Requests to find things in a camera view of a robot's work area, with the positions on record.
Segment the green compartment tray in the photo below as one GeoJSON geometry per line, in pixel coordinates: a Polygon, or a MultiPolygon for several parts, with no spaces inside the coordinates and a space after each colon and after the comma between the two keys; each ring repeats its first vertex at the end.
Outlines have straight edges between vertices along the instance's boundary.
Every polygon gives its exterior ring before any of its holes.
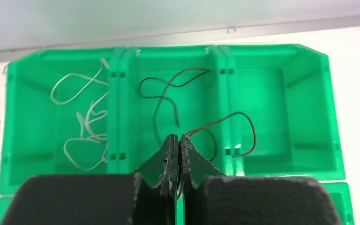
{"type": "Polygon", "coordinates": [[[197,129],[226,175],[330,180],[354,224],[329,58],[303,45],[39,50],[9,63],[6,89],[0,195],[40,174],[131,173],[197,129]]]}

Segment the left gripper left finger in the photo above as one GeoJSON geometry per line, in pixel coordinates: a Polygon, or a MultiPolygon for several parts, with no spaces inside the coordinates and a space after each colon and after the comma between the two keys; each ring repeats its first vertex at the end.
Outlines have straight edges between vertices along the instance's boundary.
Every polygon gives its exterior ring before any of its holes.
{"type": "Polygon", "coordinates": [[[16,192],[3,225],[173,225],[178,137],[130,174],[38,175],[16,192]]]}

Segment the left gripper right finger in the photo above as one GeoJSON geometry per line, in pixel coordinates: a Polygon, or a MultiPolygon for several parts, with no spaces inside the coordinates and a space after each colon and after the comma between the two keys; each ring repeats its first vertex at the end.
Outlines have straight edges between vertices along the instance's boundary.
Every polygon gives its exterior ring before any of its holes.
{"type": "Polygon", "coordinates": [[[187,225],[340,225],[326,188],[309,177],[227,176],[180,141],[187,225]]]}

